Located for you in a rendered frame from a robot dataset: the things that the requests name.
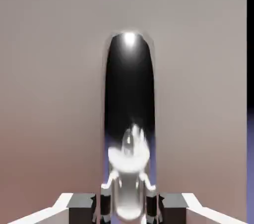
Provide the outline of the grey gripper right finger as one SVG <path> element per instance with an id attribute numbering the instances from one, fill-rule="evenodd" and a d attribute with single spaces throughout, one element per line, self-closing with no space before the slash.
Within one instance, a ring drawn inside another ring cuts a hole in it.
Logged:
<path id="1" fill-rule="evenodd" d="M 242 224 L 241 220 L 204 207 L 193 193 L 160 193 L 158 224 Z"/>

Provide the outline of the grey cabinet door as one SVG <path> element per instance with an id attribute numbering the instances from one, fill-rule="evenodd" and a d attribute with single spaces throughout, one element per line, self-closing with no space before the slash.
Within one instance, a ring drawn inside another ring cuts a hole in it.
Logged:
<path id="1" fill-rule="evenodd" d="M 0 224 L 102 179 L 110 35 L 155 48 L 157 186 L 246 220 L 247 0 L 0 0 Z"/>

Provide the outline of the curved shiny metal door handle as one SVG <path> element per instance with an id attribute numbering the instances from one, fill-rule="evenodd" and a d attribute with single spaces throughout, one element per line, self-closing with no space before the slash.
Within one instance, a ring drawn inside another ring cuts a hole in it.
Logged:
<path id="1" fill-rule="evenodd" d="M 148 39 L 115 33 L 104 74 L 100 224 L 157 222 L 154 81 Z"/>

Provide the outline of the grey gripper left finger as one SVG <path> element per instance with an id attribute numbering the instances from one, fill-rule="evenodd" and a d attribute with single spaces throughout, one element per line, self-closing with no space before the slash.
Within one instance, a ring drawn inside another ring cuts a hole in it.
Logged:
<path id="1" fill-rule="evenodd" d="M 62 193 L 51 207 L 7 224 L 96 224 L 96 194 Z"/>

